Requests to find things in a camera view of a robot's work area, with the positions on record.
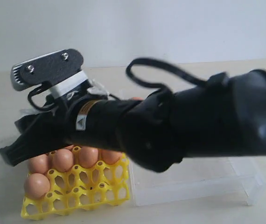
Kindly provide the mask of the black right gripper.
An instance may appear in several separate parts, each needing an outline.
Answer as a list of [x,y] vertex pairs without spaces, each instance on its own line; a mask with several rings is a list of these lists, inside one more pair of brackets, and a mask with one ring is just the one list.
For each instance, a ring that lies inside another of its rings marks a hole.
[[69,144],[119,152],[135,149],[142,100],[79,99],[68,109],[23,114],[15,121],[21,134],[0,155],[10,166]]

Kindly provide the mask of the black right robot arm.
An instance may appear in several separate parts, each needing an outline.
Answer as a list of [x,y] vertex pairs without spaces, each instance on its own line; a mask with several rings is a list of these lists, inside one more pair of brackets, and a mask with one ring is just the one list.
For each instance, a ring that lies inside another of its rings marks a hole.
[[123,152],[157,173],[184,158],[266,156],[266,70],[220,73],[207,87],[160,89],[144,100],[87,94],[65,112],[26,116],[16,125],[21,136],[0,149],[10,166],[68,145]]

